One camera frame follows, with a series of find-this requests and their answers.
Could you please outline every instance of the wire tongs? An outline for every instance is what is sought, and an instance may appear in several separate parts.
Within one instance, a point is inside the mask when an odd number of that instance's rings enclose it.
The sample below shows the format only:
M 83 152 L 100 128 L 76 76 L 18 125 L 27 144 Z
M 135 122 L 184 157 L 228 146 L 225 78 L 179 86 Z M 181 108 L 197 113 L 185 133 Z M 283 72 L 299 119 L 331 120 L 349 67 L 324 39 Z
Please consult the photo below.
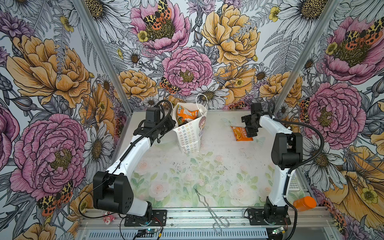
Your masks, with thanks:
M 219 222 L 220 222 L 224 227 L 229 227 L 229 222 L 228 222 L 228 220 L 227 220 L 225 217 L 221 217 L 221 218 L 219 218 L 219 217 L 215 214 L 215 212 L 212 210 L 212 208 L 209 206 L 207 200 L 205 199 L 205 196 L 202 195 L 202 194 L 200 194 L 200 193 L 197 191 L 196 188 L 195 188 L 195 191 L 196 191 L 196 193 L 197 193 L 197 196 L 199 197 L 199 202 L 201 202 L 201 203 L 208 209 L 208 212 L 211 214 L 212 218 L 215 220 L 215 223 L 214 223 L 214 225 L 213 225 L 213 228 L 214 228 L 215 232 L 217 233 L 217 235 L 221 235 L 222 232 L 223 232 L 223 230 L 221 229 L 220 224 L 217 222 L 217 220 L 219 220 Z M 200 196 L 202 196 L 202 197 L 204 198 L 204 202 L 200 200 Z M 221 221 L 221 219 L 226 220 L 226 222 L 228 223 L 228 225 L 225 225 L 225 224 Z M 217 229 L 215 228 L 215 225 L 216 225 L 216 224 L 217 224 L 217 226 L 220 228 L 220 232 L 218 232 Z

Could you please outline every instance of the black mounting plate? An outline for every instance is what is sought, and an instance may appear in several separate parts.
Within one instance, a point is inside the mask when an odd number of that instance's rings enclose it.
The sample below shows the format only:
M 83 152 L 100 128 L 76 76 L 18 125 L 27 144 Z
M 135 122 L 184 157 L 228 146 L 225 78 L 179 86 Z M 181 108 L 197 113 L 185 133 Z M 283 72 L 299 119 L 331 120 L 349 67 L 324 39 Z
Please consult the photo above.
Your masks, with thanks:
M 161 224 L 163 227 L 167 223 L 167 210 L 153 210 L 152 212 L 152 218 L 156 217 L 159 221 L 161 221 Z M 140 224 L 137 219 L 127 217 L 124 222 L 124 226 L 126 227 L 144 227 L 142 224 Z M 152 220 L 150 224 L 146 225 L 145 227 L 160 227 L 160 223 L 156 220 Z
M 249 224 L 251 226 L 254 225 L 270 225 L 270 223 L 267 223 L 264 220 L 263 216 L 264 209 L 248 209 L 248 216 L 249 216 Z M 272 220 L 276 223 L 274 225 L 271 225 L 272 228 L 275 228 L 275 225 L 291 225 L 291 220 L 289 219 L 289 216 L 283 217 L 283 216 L 276 216 L 272 217 Z

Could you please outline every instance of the vent grille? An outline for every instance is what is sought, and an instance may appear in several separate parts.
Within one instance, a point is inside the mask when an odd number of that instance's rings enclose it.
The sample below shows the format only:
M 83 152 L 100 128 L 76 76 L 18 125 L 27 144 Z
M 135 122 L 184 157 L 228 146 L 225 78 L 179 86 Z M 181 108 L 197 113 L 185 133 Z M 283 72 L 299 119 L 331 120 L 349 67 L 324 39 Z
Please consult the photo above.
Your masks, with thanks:
M 122 230 L 123 237 L 125 239 L 132 239 L 137 233 L 137 230 Z M 152 235 L 147 234 L 136 239 L 140 240 L 149 240 L 157 239 L 158 233 Z M 223 229 L 221 235 L 217 235 L 213 229 L 201 229 L 201 230 L 188 230 L 188 229 L 164 229 L 163 234 L 161 235 L 162 240 L 179 240 L 183 238 L 184 240 L 189 239 L 255 239 L 268 238 L 268 234 L 265 228 L 232 228 L 232 229 Z M 86 240 L 121 240 L 119 230 L 90 230 Z

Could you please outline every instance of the paper bag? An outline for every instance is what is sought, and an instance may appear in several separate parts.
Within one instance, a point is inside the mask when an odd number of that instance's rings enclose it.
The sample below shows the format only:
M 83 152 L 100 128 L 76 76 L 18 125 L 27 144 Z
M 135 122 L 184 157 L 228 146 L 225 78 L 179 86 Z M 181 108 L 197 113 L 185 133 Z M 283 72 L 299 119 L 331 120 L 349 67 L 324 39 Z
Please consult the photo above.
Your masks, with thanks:
M 189 111 L 198 110 L 198 118 L 190 121 L 187 124 L 178 126 L 177 123 L 177 108 L 182 106 Z M 177 103 L 173 108 L 172 119 L 176 121 L 176 127 L 173 129 L 177 134 L 180 150 L 183 153 L 193 153 L 200 151 L 201 137 L 207 118 L 207 109 L 199 103 Z

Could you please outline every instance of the snack package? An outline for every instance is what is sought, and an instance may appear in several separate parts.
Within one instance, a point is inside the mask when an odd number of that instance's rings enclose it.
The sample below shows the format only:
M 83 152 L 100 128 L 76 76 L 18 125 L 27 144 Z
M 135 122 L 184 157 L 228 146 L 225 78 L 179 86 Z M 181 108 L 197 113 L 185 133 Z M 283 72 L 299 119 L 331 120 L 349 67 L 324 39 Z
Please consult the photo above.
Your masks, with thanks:
M 197 118 L 198 110 L 189 111 L 188 109 L 178 106 L 177 107 L 177 124 L 179 126 L 184 125 L 190 121 L 193 121 Z
M 233 134 L 236 137 L 236 141 L 253 141 L 253 138 L 247 137 L 247 132 L 243 127 L 232 127 Z

